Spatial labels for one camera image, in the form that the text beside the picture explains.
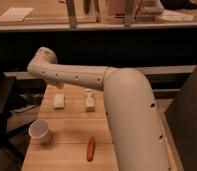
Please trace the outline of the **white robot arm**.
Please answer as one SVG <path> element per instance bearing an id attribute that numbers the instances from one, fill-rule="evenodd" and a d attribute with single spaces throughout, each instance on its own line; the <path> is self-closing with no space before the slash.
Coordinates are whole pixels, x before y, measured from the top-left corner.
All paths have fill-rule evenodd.
<path id="1" fill-rule="evenodd" d="M 170 171 L 170 160 L 154 93 L 134 68 L 62 65 L 49 48 L 39 48 L 27 66 L 32 76 L 57 86 L 81 86 L 103 93 L 119 171 Z"/>

